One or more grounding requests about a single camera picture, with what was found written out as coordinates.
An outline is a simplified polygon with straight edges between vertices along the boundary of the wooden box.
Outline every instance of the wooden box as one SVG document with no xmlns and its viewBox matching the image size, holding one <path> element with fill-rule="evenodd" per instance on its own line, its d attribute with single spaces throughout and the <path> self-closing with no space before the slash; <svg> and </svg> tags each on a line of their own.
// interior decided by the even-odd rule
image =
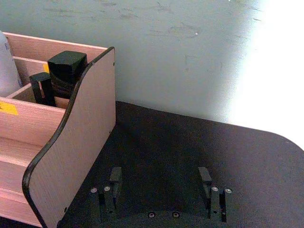
<svg viewBox="0 0 304 228">
<path fill-rule="evenodd" d="M 115 125 L 114 48 L 4 34 L 25 86 L 0 97 L 0 216 L 56 227 Z M 29 76 L 64 50 L 87 68 L 70 100 L 36 104 Z"/>
</svg>

